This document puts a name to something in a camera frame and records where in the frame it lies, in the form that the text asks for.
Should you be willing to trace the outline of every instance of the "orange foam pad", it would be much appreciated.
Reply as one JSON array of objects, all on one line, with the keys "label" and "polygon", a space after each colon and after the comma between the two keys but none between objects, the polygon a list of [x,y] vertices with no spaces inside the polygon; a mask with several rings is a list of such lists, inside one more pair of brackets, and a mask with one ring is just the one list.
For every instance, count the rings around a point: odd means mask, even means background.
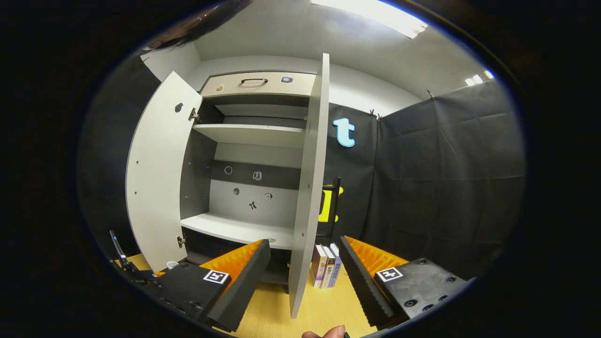
[{"label": "orange foam pad", "polygon": [[409,263],[408,260],[404,260],[401,257],[387,253],[386,251],[376,248],[373,245],[369,245],[365,242],[361,242],[348,236],[345,236],[345,238],[353,248],[353,251],[355,251],[357,254],[357,257],[359,257],[359,260],[361,260],[361,263],[367,272],[370,274],[371,279],[374,278],[376,272],[378,271]]},{"label": "orange foam pad", "polygon": [[223,254],[213,260],[200,265],[201,268],[211,269],[220,272],[226,272],[230,274],[231,283],[228,285],[223,294],[229,290],[230,286],[234,284],[236,278],[242,273],[242,270],[251,259],[252,255],[257,251],[257,248],[263,240],[259,240],[254,243],[246,244],[245,246],[232,250],[227,254]]}]

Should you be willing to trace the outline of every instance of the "hair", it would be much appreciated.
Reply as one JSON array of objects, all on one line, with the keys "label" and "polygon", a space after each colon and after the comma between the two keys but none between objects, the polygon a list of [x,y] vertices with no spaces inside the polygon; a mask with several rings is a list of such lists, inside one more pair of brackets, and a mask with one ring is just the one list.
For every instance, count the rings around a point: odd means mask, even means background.
[{"label": "hair", "polygon": [[253,0],[226,0],[220,2],[209,15],[203,18],[202,22],[192,27],[186,35],[162,43],[154,50],[174,48],[195,41],[204,34],[219,28],[219,26],[233,18],[251,2],[253,2]]}]

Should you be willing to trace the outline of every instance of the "ceiling light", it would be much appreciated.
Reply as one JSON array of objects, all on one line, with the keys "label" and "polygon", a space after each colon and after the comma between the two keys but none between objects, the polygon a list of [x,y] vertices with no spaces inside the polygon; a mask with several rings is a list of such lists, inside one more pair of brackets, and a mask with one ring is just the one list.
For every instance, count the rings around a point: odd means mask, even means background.
[{"label": "ceiling light", "polygon": [[378,0],[311,0],[312,4],[337,8],[370,19],[408,38],[414,38],[428,25],[398,8]]},{"label": "ceiling light", "polygon": [[465,84],[466,85],[481,84],[482,82],[484,82],[484,80],[482,80],[482,78],[478,74],[472,76],[469,79],[465,79]]},{"label": "ceiling light", "polygon": [[484,82],[482,80],[482,78],[480,77],[480,75],[476,74],[472,77],[472,79],[474,80],[474,82],[476,82],[476,84],[481,84],[482,82]]}]

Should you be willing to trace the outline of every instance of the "ceiling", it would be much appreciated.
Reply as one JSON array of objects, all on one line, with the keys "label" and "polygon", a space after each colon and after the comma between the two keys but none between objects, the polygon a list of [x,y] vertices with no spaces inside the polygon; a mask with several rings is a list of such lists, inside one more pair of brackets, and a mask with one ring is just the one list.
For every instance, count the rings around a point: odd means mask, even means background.
[{"label": "ceiling", "polygon": [[254,0],[196,42],[201,60],[278,55],[330,62],[390,82],[421,99],[464,87],[484,67],[429,26],[409,39],[391,28],[310,0]]}]

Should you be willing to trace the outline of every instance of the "drawer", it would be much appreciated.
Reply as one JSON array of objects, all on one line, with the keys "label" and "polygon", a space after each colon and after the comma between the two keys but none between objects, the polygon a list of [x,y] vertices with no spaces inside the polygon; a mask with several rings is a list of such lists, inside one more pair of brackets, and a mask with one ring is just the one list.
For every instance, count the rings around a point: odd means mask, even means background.
[{"label": "drawer", "polygon": [[235,95],[311,95],[315,74],[293,72],[249,72],[211,76],[200,95],[211,99]]}]

